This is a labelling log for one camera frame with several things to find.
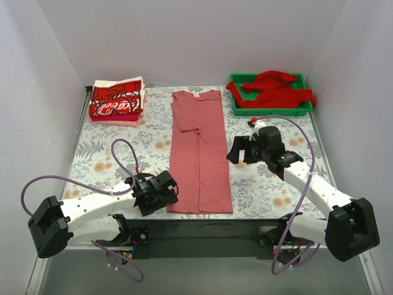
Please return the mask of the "pink t shirt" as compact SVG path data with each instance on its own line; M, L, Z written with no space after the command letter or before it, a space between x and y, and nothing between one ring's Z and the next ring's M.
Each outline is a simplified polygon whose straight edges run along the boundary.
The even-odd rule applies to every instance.
M219 90L173 92L169 172L178 201L169 213L232 213L227 141Z

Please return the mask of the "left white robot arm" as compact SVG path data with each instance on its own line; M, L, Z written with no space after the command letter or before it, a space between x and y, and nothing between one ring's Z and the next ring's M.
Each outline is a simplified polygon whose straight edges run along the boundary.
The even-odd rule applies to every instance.
M157 176L139 173L78 199L47 197L30 217L28 228L39 258L50 258L68 245L90 241L135 247L147 243L149 229L132 226L119 212L137 208L142 216L148 216L177 203L178 193L169 171Z

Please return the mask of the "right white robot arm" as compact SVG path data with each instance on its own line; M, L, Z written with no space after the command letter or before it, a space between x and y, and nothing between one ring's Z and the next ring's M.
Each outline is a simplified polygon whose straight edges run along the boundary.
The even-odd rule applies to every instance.
M326 246L341 262L380 244L372 204L365 198L354 199L312 174L302 157L286 150L276 127L256 125L252 135L236 136L227 160L239 163L241 151L246 164L265 163L269 171L305 193L324 216L313 219L289 213L279 219L276 228L263 232L266 240L289 245L302 238Z

